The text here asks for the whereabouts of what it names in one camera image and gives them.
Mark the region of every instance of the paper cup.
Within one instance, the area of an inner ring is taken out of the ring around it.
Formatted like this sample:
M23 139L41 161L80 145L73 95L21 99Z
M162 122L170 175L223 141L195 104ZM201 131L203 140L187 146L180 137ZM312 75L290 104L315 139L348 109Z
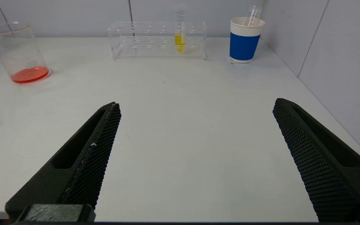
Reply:
M230 59L235 63L248 63L253 60L260 34L265 22L255 19L254 25L246 24L246 17L231 19Z

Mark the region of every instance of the red liquid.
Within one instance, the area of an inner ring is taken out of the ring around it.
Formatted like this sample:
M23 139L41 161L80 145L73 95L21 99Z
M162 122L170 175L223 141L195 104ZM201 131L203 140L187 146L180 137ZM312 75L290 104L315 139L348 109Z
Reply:
M49 70L46 67L33 67L29 69L20 70L12 75L12 81L23 84L38 81L48 76Z

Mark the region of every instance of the yellow liquid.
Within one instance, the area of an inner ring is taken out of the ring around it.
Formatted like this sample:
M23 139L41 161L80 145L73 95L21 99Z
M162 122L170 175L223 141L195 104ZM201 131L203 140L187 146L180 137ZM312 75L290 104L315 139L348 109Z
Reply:
M184 51L186 42L187 42L186 38L184 38L184 40L182 40L181 33L176 33L174 35L174 44L176 45L176 49L179 53L182 53Z

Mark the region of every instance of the white tabletop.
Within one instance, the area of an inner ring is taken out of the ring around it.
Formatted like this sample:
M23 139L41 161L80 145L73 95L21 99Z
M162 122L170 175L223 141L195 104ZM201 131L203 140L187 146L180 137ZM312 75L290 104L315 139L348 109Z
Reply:
M0 65L0 218L4 204L102 105L122 118L97 221L317 221L272 115L276 98L360 147L260 41L232 65L229 39L209 60L112 60L107 38L40 38L53 70L18 85Z

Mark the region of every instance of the white cup rim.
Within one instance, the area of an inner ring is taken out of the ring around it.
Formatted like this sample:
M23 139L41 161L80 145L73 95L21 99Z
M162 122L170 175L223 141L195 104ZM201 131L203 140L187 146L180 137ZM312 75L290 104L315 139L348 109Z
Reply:
M242 25L240 24L239 21L237 20L242 20L242 21L245 21L247 18L246 17L236 17L236 18L232 18L230 20L231 24L234 25L234 26L237 26L237 27L244 27L244 28L258 28L258 27L263 27L265 25L265 22L261 19L258 19L256 18L255 20L258 20L259 21L259 25L257 26L248 26L248 25Z

